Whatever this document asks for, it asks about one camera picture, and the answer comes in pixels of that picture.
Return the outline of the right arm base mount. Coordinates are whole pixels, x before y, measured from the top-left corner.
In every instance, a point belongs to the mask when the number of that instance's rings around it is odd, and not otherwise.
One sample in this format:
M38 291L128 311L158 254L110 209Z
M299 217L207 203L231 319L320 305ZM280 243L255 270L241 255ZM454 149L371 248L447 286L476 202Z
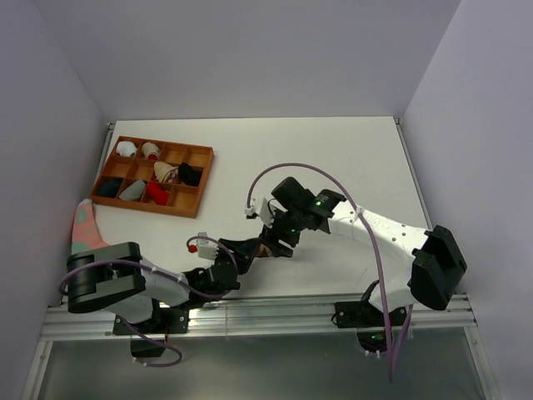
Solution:
M387 350L384 315L368 301L336 302L331 322L340 329L365 329L357 332L360 346L369 353Z

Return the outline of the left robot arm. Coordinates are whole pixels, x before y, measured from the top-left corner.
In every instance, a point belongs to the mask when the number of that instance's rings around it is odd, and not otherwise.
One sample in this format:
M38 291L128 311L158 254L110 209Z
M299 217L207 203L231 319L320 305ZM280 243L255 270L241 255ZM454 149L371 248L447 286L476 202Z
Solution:
M143 257L137 243L125 242L72 255L58 290L67 296L70 313L106 309L152 333L161 326L161 303L189 310L219 301L240 288L238 278L255 258L271 256L259 238L215 240L202 232L190 237L186 246L212 265L170 272Z

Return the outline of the brown argyle sock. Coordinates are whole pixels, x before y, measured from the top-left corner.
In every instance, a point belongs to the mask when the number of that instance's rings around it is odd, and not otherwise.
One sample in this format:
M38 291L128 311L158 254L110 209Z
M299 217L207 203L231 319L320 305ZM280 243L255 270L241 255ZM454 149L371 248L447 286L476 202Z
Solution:
M255 254L256 258L273 258L274 254L272 250L265 245L260 245Z

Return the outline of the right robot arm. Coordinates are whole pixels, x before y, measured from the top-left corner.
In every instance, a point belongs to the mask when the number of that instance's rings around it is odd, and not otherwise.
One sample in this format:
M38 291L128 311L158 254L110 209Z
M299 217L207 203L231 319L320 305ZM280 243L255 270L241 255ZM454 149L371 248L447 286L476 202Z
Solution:
M262 220L268 247L286 243L282 256L291 256L302 231L313 230L374 246L380 255L398 263L401 270L395 277L377 284L360 306L362 319L371 325L412 303L445 310L466 273L466 260L445 227L428 230L405 225L355 207L341 193L323 189L313 194L293 177L279 183L271 195L280 208L271 207L266 199L252 199L245 214Z

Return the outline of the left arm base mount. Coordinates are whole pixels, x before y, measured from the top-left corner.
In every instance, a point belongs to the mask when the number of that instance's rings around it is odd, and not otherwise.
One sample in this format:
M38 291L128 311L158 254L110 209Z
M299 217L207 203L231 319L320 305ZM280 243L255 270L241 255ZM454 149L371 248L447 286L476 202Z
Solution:
M133 361L150 368L168 368L183 359L182 352L170 344L170 336L184 334L188 329L188 311L180 308L159 308L145 322L132 323L116 316L112 334L130 337Z

